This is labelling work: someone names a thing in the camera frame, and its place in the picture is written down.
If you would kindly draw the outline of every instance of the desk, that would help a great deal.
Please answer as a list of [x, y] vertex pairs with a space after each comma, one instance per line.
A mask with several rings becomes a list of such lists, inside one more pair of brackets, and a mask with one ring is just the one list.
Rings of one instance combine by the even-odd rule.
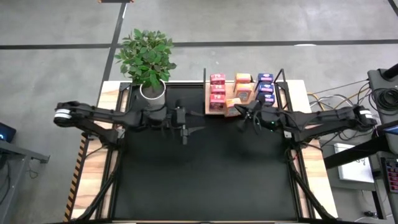
[[[289, 85], [293, 110], [305, 113], [311, 112], [304, 81], [288, 80], [287, 82]], [[99, 97], [98, 107], [114, 110], [117, 105], [116, 102], [121, 100], [121, 111], [124, 111], [127, 96], [123, 95], [118, 99], [120, 86], [121, 82], [118, 81], [104, 82], [101, 95]], [[100, 124], [104, 128], [112, 127], [112, 124]], [[319, 146], [319, 142], [317, 140], [313, 140], [311, 144]], [[107, 158], [111, 163], [111, 169], [113, 168], [117, 152], [108, 154], [108, 150], [106, 148], [92, 154], [87, 159], [82, 159], [84, 158], [83, 155], [90, 153], [99, 147], [101, 147], [101, 143], [98, 140], [89, 141], [86, 137], [82, 136], [75, 171], [72, 177], [70, 193], [67, 200], [67, 209], [65, 211], [64, 221], [79, 217], [95, 198], [101, 187], [101, 182], [104, 177], [105, 161]], [[307, 147], [303, 149], [302, 152], [310, 189], [326, 210], [334, 217], [337, 217], [336, 207], [331, 193], [325, 165], [323, 163], [322, 153], [313, 147]], [[107, 216], [111, 191], [112, 187], [108, 190], [104, 199], [101, 213], [102, 218]], [[308, 217], [305, 196], [301, 190], [299, 190], [299, 194], [303, 215], [304, 217]]]

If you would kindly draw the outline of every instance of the white cylinder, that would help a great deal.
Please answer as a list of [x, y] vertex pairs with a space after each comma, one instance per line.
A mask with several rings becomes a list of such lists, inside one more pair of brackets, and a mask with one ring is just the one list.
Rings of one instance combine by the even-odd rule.
[[160, 106], [160, 105], [164, 105], [165, 104], [165, 92], [166, 92], [166, 83], [163, 82], [163, 80], [160, 80], [164, 86], [163, 89], [163, 93], [160, 94], [160, 96], [158, 96], [157, 98], [148, 98], [146, 96], [144, 96], [144, 94], [142, 93], [142, 84], [139, 87], [139, 92], [141, 93], [141, 96], [145, 98], [145, 100], [147, 100], [147, 102], [149, 103], [149, 105], [151, 106]]

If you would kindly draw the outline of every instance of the yellow cable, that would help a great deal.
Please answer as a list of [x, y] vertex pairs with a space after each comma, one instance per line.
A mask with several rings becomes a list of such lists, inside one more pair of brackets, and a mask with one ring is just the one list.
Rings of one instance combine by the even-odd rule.
[[352, 97], [358, 96], [359, 94], [365, 92], [365, 91], [368, 90], [368, 89], [369, 89], [369, 88], [366, 88], [366, 89], [360, 91], [359, 93], [355, 93], [354, 95], [352, 95], [352, 96], [348, 97], [347, 99], [343, 100], [342, 102], [340, 102], [339, 104], [337, 104], [337, 106], [335, 106], [335, 109], [336, 109], [337, 107], [339, 107], [341, 104], [343, 104], [344, 102], [346, 102], [347, 100], [351, 99]]
[[307, 93], [307, 95], [311, 95], [311, 96], [315, 97], [315, 99], [317, 99], [318, 104], [319, 104], [319, 106], [321, 107], [322, 111], [325, 111], [323, 105], [322, 105], [321, 103], [319, 103], [319, 98], [318, 98], [315, 94], [313, 94], [313, 93]]

